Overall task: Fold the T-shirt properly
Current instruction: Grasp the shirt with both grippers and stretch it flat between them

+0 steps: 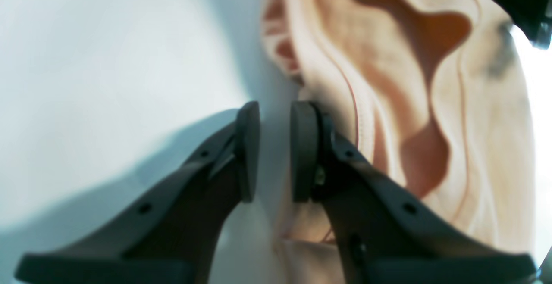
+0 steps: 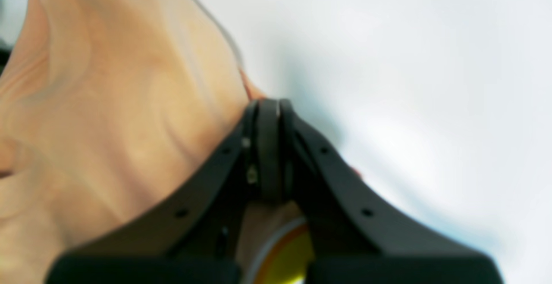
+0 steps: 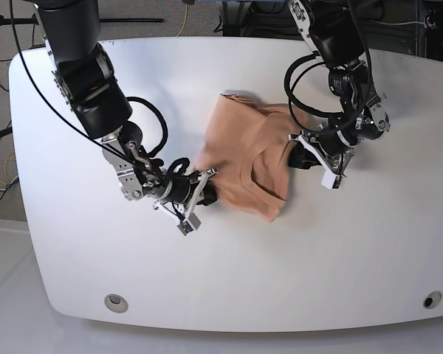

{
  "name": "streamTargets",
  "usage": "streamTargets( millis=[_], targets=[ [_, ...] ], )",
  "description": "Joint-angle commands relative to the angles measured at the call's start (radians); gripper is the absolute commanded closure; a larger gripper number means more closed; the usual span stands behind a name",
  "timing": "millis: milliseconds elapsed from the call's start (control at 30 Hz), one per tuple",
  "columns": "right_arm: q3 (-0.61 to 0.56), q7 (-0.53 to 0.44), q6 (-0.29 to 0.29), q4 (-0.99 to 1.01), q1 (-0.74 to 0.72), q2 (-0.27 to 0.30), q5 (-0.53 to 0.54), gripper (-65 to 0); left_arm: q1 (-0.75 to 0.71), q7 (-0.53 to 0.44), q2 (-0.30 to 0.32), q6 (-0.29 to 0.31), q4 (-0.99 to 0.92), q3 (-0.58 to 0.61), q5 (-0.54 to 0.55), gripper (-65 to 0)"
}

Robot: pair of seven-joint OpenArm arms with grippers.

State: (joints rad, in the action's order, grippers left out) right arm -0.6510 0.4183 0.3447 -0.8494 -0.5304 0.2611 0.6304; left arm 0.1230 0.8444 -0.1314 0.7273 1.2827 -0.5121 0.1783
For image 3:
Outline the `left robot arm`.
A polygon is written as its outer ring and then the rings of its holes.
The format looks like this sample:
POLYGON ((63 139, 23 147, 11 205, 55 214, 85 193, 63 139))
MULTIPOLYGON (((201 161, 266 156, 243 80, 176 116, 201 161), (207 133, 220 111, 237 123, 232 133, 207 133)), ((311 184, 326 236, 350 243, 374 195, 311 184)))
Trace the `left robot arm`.
POLYGON ((284 76, 288 109, 318 118, 319 125, 309 128, 298 117, 293 121, 301 132, 291 140, 301 144, 294 163, 307 170, 315 165, 324 168, 322 185, 337 189, 354 155, 354 148, 364 139, 376 140, 390 130, 390 121, 373 81, 371 54, 361 32, 352 1, 289 1, 289 11, 311 54, 297 59, 284 76), (330 92, 339 98, 340 112, 321 111, 302 103, 294 90, 299 83, 293 74, 303 64, 309 68, 325 66, 330 92))

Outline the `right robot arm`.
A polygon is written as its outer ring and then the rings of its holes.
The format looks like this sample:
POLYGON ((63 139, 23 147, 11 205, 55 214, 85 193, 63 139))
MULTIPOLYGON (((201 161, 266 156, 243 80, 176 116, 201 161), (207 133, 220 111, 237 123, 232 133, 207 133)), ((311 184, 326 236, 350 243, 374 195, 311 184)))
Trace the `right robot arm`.
POLYGON ((154 199, 181 224, 198 205, 216 202, 210 178, 214 169, 189 173, 183 157, 164 168, 157 154, 168 141, 168 126, 155 105, 127 97, 120 89, 114 66, 98 42, 100 15, 96 1, 34 1, 53 64, 54 81, 82 129, 78 132, 103 150, 114 168, 120 189, 129 201, 154 199), (157 119, 162 137, 152 150, 142 145, 142 131, 130 120, 132 103, 145 106, 157 119))

